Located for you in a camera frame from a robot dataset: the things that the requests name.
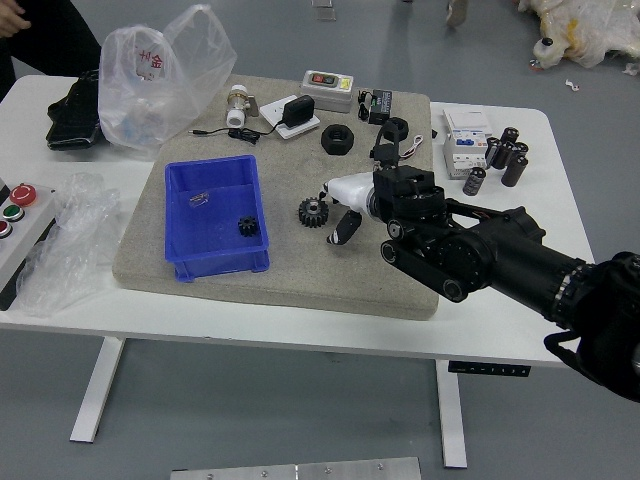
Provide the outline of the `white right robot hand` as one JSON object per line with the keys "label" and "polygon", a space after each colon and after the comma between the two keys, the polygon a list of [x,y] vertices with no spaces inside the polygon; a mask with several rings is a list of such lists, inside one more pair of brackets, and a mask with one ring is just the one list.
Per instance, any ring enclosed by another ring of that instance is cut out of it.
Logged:
{"label": "white right robot hand", "polygon": [[363,216],[373,218],[373,173],[358,173],[334,178],[326,182],[321,197],[329,196],[337,204],[347,208],[334,231],[327,237],[332,245],[346,244],[362,224]]}

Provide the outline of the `person's right hand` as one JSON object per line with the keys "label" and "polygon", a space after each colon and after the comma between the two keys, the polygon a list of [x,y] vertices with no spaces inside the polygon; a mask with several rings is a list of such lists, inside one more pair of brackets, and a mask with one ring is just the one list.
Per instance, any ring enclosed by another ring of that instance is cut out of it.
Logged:
{"label": "person's right hand", "polygon": [[0,36],[10,38],[31,27],[23,15],[25,10],[15,0],[0,1]]}

